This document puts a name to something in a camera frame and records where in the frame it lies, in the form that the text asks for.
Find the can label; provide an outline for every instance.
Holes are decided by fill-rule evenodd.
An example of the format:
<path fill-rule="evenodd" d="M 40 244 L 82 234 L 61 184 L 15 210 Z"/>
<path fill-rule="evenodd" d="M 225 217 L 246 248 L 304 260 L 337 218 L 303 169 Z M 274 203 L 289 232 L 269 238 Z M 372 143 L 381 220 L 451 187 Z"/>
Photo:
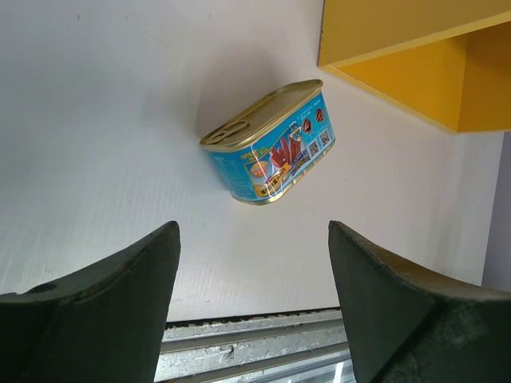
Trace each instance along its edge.
<path fill-rule="evenodd" d="M 320 93 L 253 145 L 211 156 L 235 198 L 263 203 L 287 190 L 334 142 Z"/>

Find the gold can lid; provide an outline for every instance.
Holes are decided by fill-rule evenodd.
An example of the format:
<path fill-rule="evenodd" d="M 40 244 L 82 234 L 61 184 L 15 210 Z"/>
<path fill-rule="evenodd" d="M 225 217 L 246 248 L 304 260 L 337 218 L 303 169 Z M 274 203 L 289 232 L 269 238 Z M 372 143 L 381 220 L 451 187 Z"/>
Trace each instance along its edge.
<path fill-rule="evenodd" d="M 250 146 L 321 92 L 321 80 L 295 82 L 269 93 L 202 140 L 212 152 L 235 152 Z"/>

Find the pull tab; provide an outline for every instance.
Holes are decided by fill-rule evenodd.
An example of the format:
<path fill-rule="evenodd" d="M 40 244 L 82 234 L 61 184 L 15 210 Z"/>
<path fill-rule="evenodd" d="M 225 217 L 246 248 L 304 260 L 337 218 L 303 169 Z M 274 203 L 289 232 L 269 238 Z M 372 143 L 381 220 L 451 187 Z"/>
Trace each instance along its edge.
<path fill-rule="evenodd" d="M 238 120 L 234 121 L 231 124 L 225 125 L 221 130 L 219 130 L 215 135 L 211 136 L 206 144 L 218 144 L 224 138 L 232 136 L 234 133 L 239 132 L 245 128 L 248 128 L 249 123 L 247 120 Z"/>

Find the qr code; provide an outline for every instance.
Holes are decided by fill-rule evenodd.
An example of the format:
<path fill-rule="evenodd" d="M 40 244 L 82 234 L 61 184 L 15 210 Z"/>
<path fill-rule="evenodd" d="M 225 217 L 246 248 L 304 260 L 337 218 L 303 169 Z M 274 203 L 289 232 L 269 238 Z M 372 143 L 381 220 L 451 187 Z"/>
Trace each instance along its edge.
<path fill-rule="evenodd" d="M 314 141 L 312 144 L 309 145 L 309 153 L 311 154 L 311 157 L 314 157 L 319 152 L 318 147 L 318 141 Z"/>
<path fill-rule="evenodd" d="M 321 144 L 323 146 L 327 146 L 327 144 L 330 142 L 330 134 L 328 134 L 328 131 L 325 130 L 323 133 L 319 135 L 319 138 L 321 138 Z"/>

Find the luncheon meat can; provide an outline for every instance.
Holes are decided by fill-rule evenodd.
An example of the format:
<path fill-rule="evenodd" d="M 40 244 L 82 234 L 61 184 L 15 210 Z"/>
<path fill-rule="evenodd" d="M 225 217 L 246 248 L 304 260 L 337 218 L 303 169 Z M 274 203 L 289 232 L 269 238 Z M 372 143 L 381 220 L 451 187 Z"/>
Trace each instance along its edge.
<path fill-rule="evenodd" d="M 234 198 L 273 202 L 327 154 L 335 137 L 322 85 L 277 89 L 200 141 Z"/>

